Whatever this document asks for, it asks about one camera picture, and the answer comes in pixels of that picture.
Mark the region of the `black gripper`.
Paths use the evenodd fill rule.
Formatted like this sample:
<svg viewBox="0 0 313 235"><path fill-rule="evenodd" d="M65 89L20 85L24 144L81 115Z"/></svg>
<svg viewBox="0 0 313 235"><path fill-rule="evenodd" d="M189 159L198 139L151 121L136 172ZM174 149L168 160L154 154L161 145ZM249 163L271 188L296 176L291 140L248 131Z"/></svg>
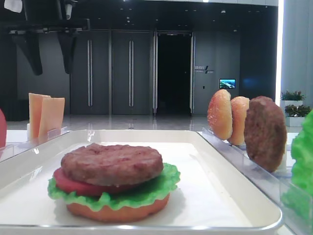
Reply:
<svg viewBox="0 0 313 235"><path fill-rule="evenodd" d="M73 19L72 13L80 0L6 0L4 9L23 13L24 21L4 23L4 31L24 53L35 75L43 73L39 36L34 32L58 32L64 69L72 73L78 31L90 29L89 19Z"/></svg>

